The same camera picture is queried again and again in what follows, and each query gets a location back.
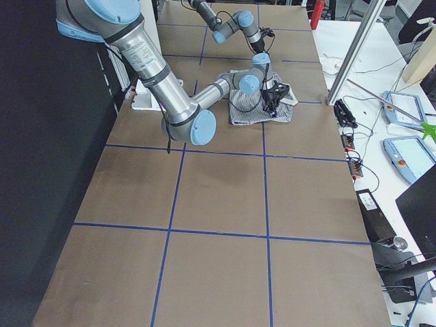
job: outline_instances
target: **red cylinder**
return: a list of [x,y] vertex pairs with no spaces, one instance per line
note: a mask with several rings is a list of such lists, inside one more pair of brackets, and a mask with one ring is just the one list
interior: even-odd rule
[[326,5],[324,0],[317,0],[315,4],[315,10],[312,14],[311,19],[311,29],[314,30],[318,26],[318,22],[320,21],[322,11],[324,10],[324,6]]

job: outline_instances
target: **label sticker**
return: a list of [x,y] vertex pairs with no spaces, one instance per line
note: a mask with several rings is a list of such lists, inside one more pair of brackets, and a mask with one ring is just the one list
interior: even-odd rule
[[368,211],[377,209],[377,205],[375,204],[374,200],[369,195],[369,193],[360,193],[359,197],[362,200],[363,205]]
[[155,55],[145,42],[139,42],[130,49],[121,52],[137,72],[143,70],[149,63],[156,59]]

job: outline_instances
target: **robotic arm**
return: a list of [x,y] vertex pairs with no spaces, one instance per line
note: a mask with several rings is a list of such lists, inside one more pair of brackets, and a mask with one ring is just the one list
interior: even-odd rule
[[[229,37],[231,31],[236,31],[238,21],[253,49],[263,50],[263,40],[258,39],[260,30],[247,12],[237,12],[230,22],[222,24],[205,2],[193,0],[193,5],[213,26],[215,39],[220,40],[219,35]],[[251,94],[261,84],[274,85],[269,56],[259,53],[254,56],[251,69],[222,74],[203,91],[189,97],[144,30],[138,0],[57,0],[57,24],[65,36],[116,46],[165,109],[163,130],[176,141],[209,143],[216,129],[215,115],[207,110],[210,106],[232,89]],[[268,96],[267,90],[262,91],[262,96]]]

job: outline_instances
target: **blue cable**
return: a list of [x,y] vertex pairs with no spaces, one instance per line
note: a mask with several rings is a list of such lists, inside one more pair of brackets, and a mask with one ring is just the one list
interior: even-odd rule
[[419,300],[420,300],[420,297],[421,297],[422,291],[424,291],[424,288],[425,288],[425,287],[426,287],[426,286],[427,286],[427,285],[428,285],[432,280],[434,280],[434,279],[436,279],[436,276],[430,278],[430,279],[429,279],[428,281],[426,281],[425,284],[421,287],[421,290],[420,290],[420,292],[419,292],[419,294],[418,294],[418,297],[416,298],[416,301],[415,301],[414,307],[413,307],[413,309],[410,311],[409,320],[406,322],[405,327],[410,327],[410,321],[411,321],[411,318],[414,316],[414,312],[415,312],[416,307],[418,306],[418,302],[419,302]]

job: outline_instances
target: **white table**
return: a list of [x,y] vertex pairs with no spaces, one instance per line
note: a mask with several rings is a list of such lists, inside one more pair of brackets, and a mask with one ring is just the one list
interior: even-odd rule
[[[333,65],[335,63],[338,65],[341,64],[341,59],[345,57],[354,35],[357,32],[359,24],[359,22],[327,20],[320,21],[317,29],[313,32],[317,51],[322,62],[325,61],[329,64],[332,64],[330,67],[324,68],[324,71],[326,71],[326,69],[332,69],[334,71]],[[405,61],[401,59],[377,72],[367,71],[377,70],[385,65],[393,63],[400,58],[401,54],[395,46],[395,43],[392,41],[392,38],[389,36],[385,26],[383,26],[381,23],[377,23],[373,27],[368,40],[358,56],[358,60],[354,65],[350,78],[373,93],[381,95],[384,91],[389,91],[392,85],[395,84],[400,71],[405,65]],[[324,77],[328,87],[330,88],[334,80],[334,75],[324,74]],[[400,79],[396,89],[399,91],[406,86],[408,86],[408,84],[405,84],[403,80]],[[424,94],[419,83],[411,85],[403,90],[403,92],[419,95],[422,105],[424,106],[424,111],[427,113],[435,113],[433,106],[431,105],[427,96]],[[368,93],[365,93],[359,88],[353,87],[348,83],[339,93],[339,97],[343,97],[344,95],[351,95],[360,99],[371,97]],[[362,102],[348,97],[345,98],[345,101],[349,105],[349,108],[353,112],[353,115],[356,117],[356,121],[358,123],[366,125],[370,128],[373,126],[381,107],[381,104],[378,102],[378,100],[367,100]],[[427,118],[430,124],[436,123],[436,119],[434,119],[434,117],[433,119],[431,119],[431,117]],[[389,134],[387,126],[388,122],[384,116],[384,113],[382,112],[374,126],[374,136],[372,136],[369,140],[367,153],[364,157],[364,164],[372,169],[380,179],[380,186],[378,190],[373,193],[373,196],[377,200],[377,203],[384,212],[390,225],[397,235],[406,239],[409,244],[408,251],[418,254],[421,252],[411,237],[411,234],[407,229],[395,203],[395,199],[409,187],[409,184],[405,182],[400,174],[395,170],[394,166],[390,162],[390,159],[388,159],[387,154],[383,150],[382,141],[385,138],[393,138],[397,136]],[[355,132],[363,132],[368,134],[369,130],[359,127],[355,130]],[[421,135],[418,132],[414,132],[410,129],[401,129],[400,133],[403,135]],[[357,135],[355,137],[354,144],[356,146],[356,150],[361,155],[364,153],[366,143],[366,137],[362,135]],[[436,152],[436,146],[431,140],[431,137],[426,139],[426,144],[433,152]],[[355,189],[360,190],[368,188],[373,190],[377,185],[377,179],[368,170],[365,168],[363,169],[364,178],[356,181],[356,184],[354,185]],[[422,261],[424,258],[419,256],[417,259],[418,261]],[[385,295],[385,299],[392,324],[404,326],[407,314],[411,311],[413,303],[408,302],[396,305],[390,300],[387,294]],[[431,305],[419,305],[414,313],[414,318],[411,325],[419,326],[420,322],[436,325],[435,302],[433,302]],[[394,315],[394,311],[401,313],[401,315]]]

